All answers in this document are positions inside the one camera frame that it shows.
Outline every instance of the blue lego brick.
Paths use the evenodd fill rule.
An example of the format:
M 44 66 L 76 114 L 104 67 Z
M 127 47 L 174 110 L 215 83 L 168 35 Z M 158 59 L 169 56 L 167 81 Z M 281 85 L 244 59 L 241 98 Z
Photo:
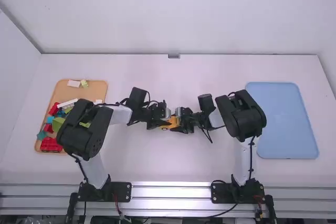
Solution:
M 52 123 L 53 122 L 53 119 L 54 119 L 55 117 L 54 116 L 48 116 L 47 117 L 47 123 Z

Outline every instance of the black mounting bracket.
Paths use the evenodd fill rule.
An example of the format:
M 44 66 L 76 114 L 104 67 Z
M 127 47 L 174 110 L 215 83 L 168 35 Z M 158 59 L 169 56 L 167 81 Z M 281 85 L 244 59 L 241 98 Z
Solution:
M 107 182 L 101 189 L 96 189 L 88 183 L 81 183 L 78 201 L 130 202 L 131 191 L 130 182 Z
M 246 181 L 244 186 L 237 185 L 234 179 L 230 184 L 214 182 L 211 184 L 211 201 L 214 204 L 265 204 L 264 186 L 255 179 Z
M 130 202 L 132 184 L 130 182 L 111 182 L 110 175 L 101 189 L 88 183 L 80 183 L 78 193 L 70 196 L 65 224 L 71 224 L 77 202 Z

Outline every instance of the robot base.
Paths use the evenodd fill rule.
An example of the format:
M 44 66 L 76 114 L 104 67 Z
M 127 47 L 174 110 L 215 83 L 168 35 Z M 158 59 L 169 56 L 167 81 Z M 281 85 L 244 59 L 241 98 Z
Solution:
M 214 182 L 211 184 L 211 201 L 214 204 L 265 204 L 264 186 L 254 178 L 239 186 L 233 176 L 232 183 L 223 184 Z
M 101 189 L 88 183 L 81 183 L 78 201 L 130 202 L 132 184 L 130 182 L 111 182 L 110 175 Z

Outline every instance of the red lego brick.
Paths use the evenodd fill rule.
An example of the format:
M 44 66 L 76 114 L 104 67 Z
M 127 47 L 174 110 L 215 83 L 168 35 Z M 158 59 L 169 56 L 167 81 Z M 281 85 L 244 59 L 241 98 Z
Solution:
M 59 153 L 62 151 L 62 146 L 57 144 L 56 139 L 52 138 L 52 137 L 45 137 L 42 140 L 41 146 L 40 146 L 40 150 L 42 152 L 55 152 L 55 153 Z
M 54 131 L 53 131 L 53 127 L 52 127 L 52 125 L 49 124 L 49 123 L 46 123 L 46 125 L 45 125 L 44 128 L 43 128 L 43 130 L 46 131 L 46 132 L 50 132 L 50 133 L 53 133 L 53 132 L 54 132 Z
M 59 102 L 55 102 L 54 105 L 51 107 L 49 111 L 49 115 L 56 115 L 57 112 L 59 111 L 59 108 L 57 108 L 57 105 L 59 105 Z

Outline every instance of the white tabletop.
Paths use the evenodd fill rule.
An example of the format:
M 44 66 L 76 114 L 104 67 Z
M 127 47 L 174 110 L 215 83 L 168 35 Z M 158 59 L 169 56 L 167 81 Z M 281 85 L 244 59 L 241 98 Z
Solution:
M 197 96 L 213 98 L 243 89 L 250 81 L 298 85 L 320 155 L 315 160 L 257 157 L 257 178 L 264 185 L 336 186 L 336 101 L 317 56 L 290 55 L 44 55 L 24 100 L 0 164 L 0 183 L 76 184 L 82 176 L 67 155 L 34 151 L 36 134 L 58 80 L 106 80 L 107 102 L 128 97 L 132 87 L 148 90 L 170 108 L 198 111 Z M 229 181 L 233 142 L 226 129 L 211 132 L 211 144 L 195 129 L 184 135 L 147 131 L 144 123 L 109 128 L 102 159 L 113 180 Z

